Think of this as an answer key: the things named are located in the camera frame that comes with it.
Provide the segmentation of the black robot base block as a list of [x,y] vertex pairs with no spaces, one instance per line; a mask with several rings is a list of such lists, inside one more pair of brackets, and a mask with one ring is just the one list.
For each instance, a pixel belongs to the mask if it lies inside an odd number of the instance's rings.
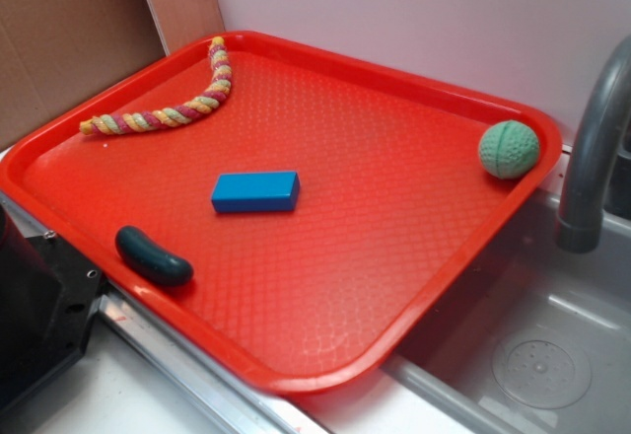
[[1,412],[80,360],[105,278],[60,236],[24,236],[1,210]]

